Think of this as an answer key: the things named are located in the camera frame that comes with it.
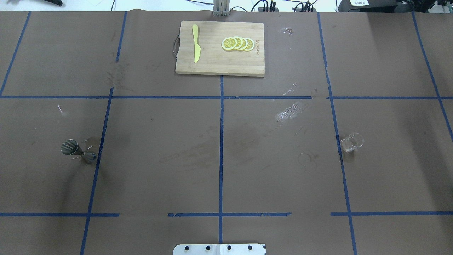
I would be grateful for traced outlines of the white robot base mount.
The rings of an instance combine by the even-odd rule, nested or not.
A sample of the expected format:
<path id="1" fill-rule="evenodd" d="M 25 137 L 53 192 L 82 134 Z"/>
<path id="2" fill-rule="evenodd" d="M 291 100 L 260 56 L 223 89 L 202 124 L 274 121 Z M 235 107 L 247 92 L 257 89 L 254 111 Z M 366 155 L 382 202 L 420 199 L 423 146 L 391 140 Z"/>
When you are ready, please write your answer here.
<path id="1" fill-rule="evenodd" d="M 265 244 L 182 244 L 173 249 L 173 255 L 266 255 Z"/>

